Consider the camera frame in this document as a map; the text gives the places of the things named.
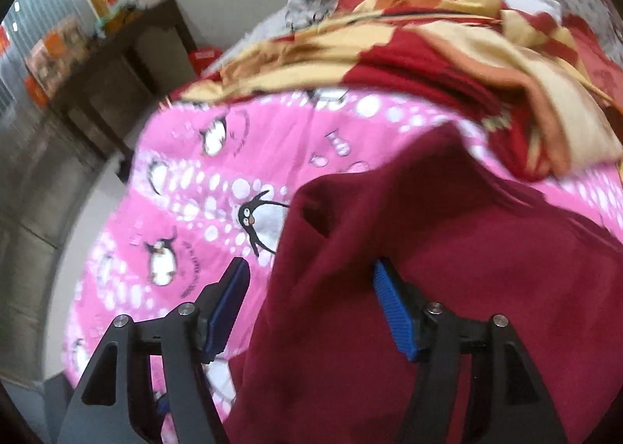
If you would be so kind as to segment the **dark wooden side table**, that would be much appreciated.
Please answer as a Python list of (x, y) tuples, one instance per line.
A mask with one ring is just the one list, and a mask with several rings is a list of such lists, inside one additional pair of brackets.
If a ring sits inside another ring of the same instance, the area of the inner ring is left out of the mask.
[(53, 112), (97, 158), (119, 152), (125, 182), (134, 157), (125, 137), (157, 99), (195, 77), (196, 48), (178, 1), (160, 0), (95, 45), (54, 93)]

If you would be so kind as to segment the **dark red fleece garment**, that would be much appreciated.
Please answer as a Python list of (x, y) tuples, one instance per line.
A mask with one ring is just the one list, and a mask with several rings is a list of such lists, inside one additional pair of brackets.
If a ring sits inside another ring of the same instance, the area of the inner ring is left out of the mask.
[(291, 200), (234, 443), (580, 443), (622, 395), (622, 245), (452, 124)]

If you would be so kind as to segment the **red plastic bin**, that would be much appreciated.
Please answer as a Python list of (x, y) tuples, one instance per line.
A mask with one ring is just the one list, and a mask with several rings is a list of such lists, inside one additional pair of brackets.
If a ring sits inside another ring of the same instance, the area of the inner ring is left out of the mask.
[(222, 54), (223, 51), (221, 48), (216, 48), (215, 46), (204, 46), (203, 48), (198, 48), (195, 51), (190, 51), (188, 59), (194, 73), (196, 73), (197, 76), (200, 76), (200, 74), (203, 73), (204, 70), (207, 70), (212, 63), (222, 56)]

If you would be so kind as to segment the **white pillow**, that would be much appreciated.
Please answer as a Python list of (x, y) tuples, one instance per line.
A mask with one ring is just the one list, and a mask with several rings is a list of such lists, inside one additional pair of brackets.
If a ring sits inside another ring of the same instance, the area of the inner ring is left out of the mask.
[(545, 12), (559, 24), (562, 23), (562, 6), (555, 0), (503, 0), (511, 9), (524, 12), (528, 15), (537, 15)]

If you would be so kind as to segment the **yellow red patterned blanket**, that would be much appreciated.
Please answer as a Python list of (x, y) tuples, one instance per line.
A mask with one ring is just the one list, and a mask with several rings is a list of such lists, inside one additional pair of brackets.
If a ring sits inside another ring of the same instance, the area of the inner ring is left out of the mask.
[(233, 103), (369, 86), (449, 106), (486, 132), (515, 176), (564, 176), (622, 158), (622, 72), (577, 16), (502, 0), (365, 0), (249, 46), (183, 96)]

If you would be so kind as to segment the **pink penguin print blanket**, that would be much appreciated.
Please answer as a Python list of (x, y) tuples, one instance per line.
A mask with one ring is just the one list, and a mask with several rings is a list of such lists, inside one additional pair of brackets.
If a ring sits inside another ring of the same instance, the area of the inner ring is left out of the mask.
[(128, 192), (108, 220), (76, 289), (67, 374), (76, 389), (116, 316), (159, 319), (217, 282), (233, 258), (250, 283), (225, 350), (204, 366), (225, 423), (236, 402), (231, 362), (244, 353), (273, 274), (291, 200), (327, 175), (380, 169), (419, 136), (457, 128), (493, 175), (527, 185), (552, 206), (595, 220), (622, 244), (622, 185), (614, 164), (563, 177), (513, 175), (485, 130), (448, 106), (370, 88), (317, 88), (232, 106), (178, 103), (141, 133)]

